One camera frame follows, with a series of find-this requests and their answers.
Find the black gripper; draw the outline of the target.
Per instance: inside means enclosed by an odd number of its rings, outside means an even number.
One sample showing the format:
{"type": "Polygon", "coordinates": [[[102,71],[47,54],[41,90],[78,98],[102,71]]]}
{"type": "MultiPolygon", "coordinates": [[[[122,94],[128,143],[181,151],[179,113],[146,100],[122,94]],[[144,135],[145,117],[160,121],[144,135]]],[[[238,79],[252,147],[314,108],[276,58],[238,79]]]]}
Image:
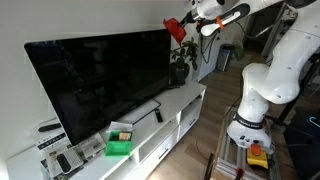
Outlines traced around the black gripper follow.
{"type": "Polygon", "coordinates": [[[224,6],[224,0],[192,0],[192,10],[180,21],[180,26],[185,27],[195,20],[207,19],[219,15],[224,6]]]}

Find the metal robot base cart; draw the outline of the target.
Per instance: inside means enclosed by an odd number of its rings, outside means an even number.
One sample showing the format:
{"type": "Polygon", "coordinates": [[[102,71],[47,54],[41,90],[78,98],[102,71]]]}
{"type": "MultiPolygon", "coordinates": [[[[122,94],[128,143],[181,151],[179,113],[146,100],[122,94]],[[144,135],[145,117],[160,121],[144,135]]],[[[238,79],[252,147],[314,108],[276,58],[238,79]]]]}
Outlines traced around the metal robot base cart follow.
{"type": "Polygon", "coordinates": [[[212,180],[234,180],[237,169],[244,170],[241,180],[281,180],[280,169],[276,154],[268,155],[268,169],[253,169],[247,163],[247,150],[238,147],[228,136],[227,127],[236,113],[235,107],[228,107],[222,118],[222,126],[218,145],[215,152],[212,180]]]}

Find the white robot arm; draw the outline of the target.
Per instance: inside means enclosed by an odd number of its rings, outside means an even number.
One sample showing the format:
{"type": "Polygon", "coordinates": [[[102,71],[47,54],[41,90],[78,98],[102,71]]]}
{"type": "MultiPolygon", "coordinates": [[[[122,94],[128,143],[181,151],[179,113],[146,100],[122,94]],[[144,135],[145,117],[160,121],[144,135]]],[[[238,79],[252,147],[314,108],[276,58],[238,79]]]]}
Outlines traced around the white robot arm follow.
{"type": "Polygon", "coordinates": [[[225,0],[203,0],[178,23],[197,23],[197,31],[210,36],[248,15],[283,2],[297,13],[293,25],[276,44],[272,63],[251,63],[242,71],[243,95],[228,136],[240,147],[258,143],[267,153],[274,145],[266,133],[264,117],[271,103],[286,104],[299,92],[299,75],[306,61],[320,47],[320,0],[238,0],[232,8],[225,0]]]}

